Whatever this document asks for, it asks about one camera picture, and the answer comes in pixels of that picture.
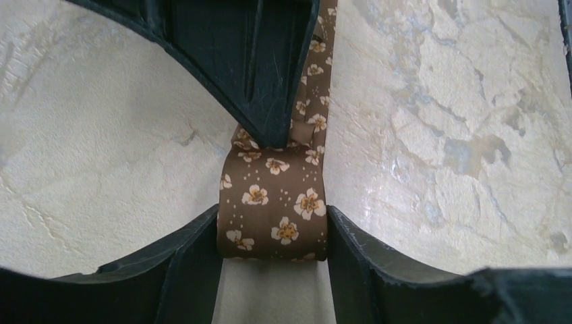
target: white flower print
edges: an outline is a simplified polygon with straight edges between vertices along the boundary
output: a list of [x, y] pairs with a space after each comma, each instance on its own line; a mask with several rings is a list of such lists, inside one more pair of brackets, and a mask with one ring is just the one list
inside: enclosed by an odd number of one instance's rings
[[228, 189], [228, 188], [232, 188], [231, 177], [230, 177], [230, 175], [225, 174], [221, 178], [221, 190], [222, 189]]
[[300, 112], [300, 115], [305, 116], [306, 115], [306, 107], [310, 104], [310, 100], [306, 99], [306, 102], [303, 101], [297, 101], [296, 102], [296, 110], [298, 110]]
[[301, 215], [303, 219], [309, 221], [312, 218], [312, 214], [317, 216], [326, 215], [326, 205], [323, 200], [318, 199], [316, 191], [310, 188], [306, 191], [306, 194], [298, 196], [296, 205], [294, 205], [294, 211]]
[[306, 157], [306, 162], [311, 163], [313, 165], [318, 165], [320, 164], [320, 155], [324, 154], [324, 147], [320, 145], [316, 148], [316, 151], [307, 150], [306, 154], [308, 155]]
[[251, 140], [252, 136], [250, 136], [250, 134], [248, 134], [248, 132], [246, 130], [244, 130], [244, 128], [241, 128], [238, 133], [236, 134], [236, 137], [240, 138], [241, 140]]
[[310, 67], [308, 67], [308, 75], [309, 76], [315, 76], [318, 74], [322, 74], [324, 73], [324, 69], [322, 69], [321, 67], [319, 67], [316, 64], [312, 64], [310, 65]]
[[320, 43], [317, 40], [310, 42], [310, 49], [316, 53], [321, 53], [326, 50], [326, 43]]
[[288, 245], [298, 238], [298, 228], [296, 224], [290, 223], [288, 217], [282, 217], [279, 227], [272, 227], [272, 236], [275, 240], [280, 240], [280, 244]]
[[319, 113], [308, 119], [308, 124], [314, 124], [314, 133], [325, 130], [327, 127], [326, 118]]
[[250, 186], [249, 192], [242, 195], [242, 203], [245, 205], [266, 205], [268, 204], [268, 192], [261, 189], [258, 184]]
[[270, 169], [270, 173], [274, 175], [280, 174], [280, 171], [284, 172], [290, 168], [290, 164], [273, 159], [272, 157], [266, 160], [266, 167]]
[[238, 157], [241, 157], [244, 159], [245, 162], [252, 162], [252, 160], [256, 160], [258, 158], [260, 158], [260, 156], [262, 155], [262, 153], [258, 153], [258, 152], [239, 152], [238, 153]]
[[236, 145], [245, 151], [248, 151], [252, 148], [259, 149], [258, 144], [256, 144], [256, 142], [254, 142], [253, 140], [248, 140], [247, 144], [244, 144], [243, 142], [236, 140], [233, 142], [233, 145]]
[[242, 238], [242, 232], [239, 230], [228, 231], [227, 238], [236, 244], [236, 247], [241, 250], [251, 251], [254, 245], [254, 240], [251, 238]]
[[321, 97], [320, 97], [320, 102], [321, 102], [322, 105], [324, 105], [324, 106], [329, 106], [329, 105], [330, 105], [330, 96], [321, 96]]

